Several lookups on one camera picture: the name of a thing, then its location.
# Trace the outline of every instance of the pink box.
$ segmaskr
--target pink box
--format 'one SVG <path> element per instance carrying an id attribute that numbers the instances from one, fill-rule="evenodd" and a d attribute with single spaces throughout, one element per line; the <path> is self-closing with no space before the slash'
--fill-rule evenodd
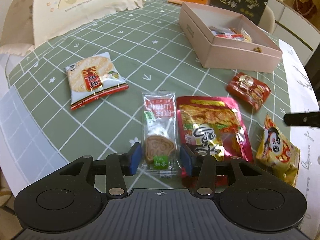
<path id="1" fill-rule="evenodd" d="M 204 68 L 271 73 L 282 58 L 279 47 L 252 21 L 229 10 L 184 2 L 179 24 Z M 245 29 L 253 43 L 216 37 L 208 26 Z"/>

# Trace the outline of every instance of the green tablecloth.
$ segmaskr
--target green tablecloth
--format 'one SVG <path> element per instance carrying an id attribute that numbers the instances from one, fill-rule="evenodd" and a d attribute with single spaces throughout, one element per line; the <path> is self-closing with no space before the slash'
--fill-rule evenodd
<path id="1" fill-rule="evenodd" d="M 204 69 L 178 24 L 180 7 L 152 0 L 143 9 L 118 12 L 56 37 L 25 57 L 9 74 L 42 132 L 68 161 L 82 155 L 105 158 L 127 152 L 142 136 L 142 91 L 175 91 L 176 96 L 230 96 L 225 86 L 236 70 Z M 279 45 L 278 39 L 271 39 Z M 86 57 L 109 52 L 129 90 L 70 110 L 65 67 Z M 253 153 L 258 148 L 266 113 L 289 137 L 282 117 L 290 111 L 284 66 L 274 73 L 247 72 L 272 90 L 257 113 L 242 101 L 239 107 Z M 127 187 L 181 187 L 179 179 L 154 178 L 139 170 L 126 178 Z M 96 186 L 104 190 L 104 179 Z"/>

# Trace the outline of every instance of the yellow snack bag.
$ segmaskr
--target yellow snack bag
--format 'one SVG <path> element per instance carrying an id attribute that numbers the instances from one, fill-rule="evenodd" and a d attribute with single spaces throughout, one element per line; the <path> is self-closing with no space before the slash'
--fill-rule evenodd
<path id="1" fill-rule="evenodd" d="M 268 115 L 264 121 L 264 135 L 256 159 L 271 167 L 276 177 L 295 186 L 300 150 L 282 134 Z"/>

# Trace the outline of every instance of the snack package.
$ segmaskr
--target snack package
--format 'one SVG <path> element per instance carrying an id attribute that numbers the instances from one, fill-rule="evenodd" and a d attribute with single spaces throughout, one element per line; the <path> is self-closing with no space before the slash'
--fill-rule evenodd
<path id="1" fill-rule="evenodd" d="M 144 151 L 151 169 L 173 167 L 177 148 L 175 93 L 143 93 Z"/>
<path id="2" fill-rule="evenodd" d="M 218 161 L 239 156 L 252 162 L 249 138 L 234 99 L 178 97 L 177 108 L 181 143 L 197 145 L 195 154 L 210 151 Z"/>
<path id="3" fill-rule="evenodd" d="M 244 30 L 240 31 L 236 28 L 216 28 L 213 26 L 208 27 L 214 36 L 223 37 L 227 39 L 237 40 L 237 41 L 245 41 L 252 42 L 250 35 Z"/>
<path id="4" fill-rule="evenodd" d="M 271 93 L 265 83 L 242 72 L 234 76 L 226 89 L 231 95 L 248 102 L 256 110 L 261 108 Z"/>
<path id="5" fill-rule="evenodd" d="M 129 86 L 117 72 L 108 52 L 85 58 L 66 67 L 71 89 L 71 109 Z"/>
<path id="6" fill-rule="evenodd" d="M 261 140 L 256 159 L 271 167 L 276 177 L 295 186 L 300 150 L 292 145 L 268 115 L 264 121 L 263 140 Z"/>

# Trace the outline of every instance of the spicy snack bag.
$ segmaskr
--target spicy snack bag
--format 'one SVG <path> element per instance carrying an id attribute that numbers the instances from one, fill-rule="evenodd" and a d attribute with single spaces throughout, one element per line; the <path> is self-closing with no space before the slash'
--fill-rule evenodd
<path id="1" fill-rule="evenodd" d="M 249 138 L 234 99 L 178 97 L 177 109 L 181 143 L 197 145 L 195 154 L 210 151 L 219 161 L 239 156 L 252 162 Z"/>
<path id="2" fill-rule="evenodd" d="M 295 186 L 300 162 L 300 150 L 295 147 L 267 115 L 264 121 L 264 136 L 256 159 L 272 168 L 273 174 Z"/>
<path id="3" fill-rule="evenodd" d="M 71 89 L 71 110 L 129 88 L 108 52 L 71 64 L 66 67 L 66 73 Z"/>

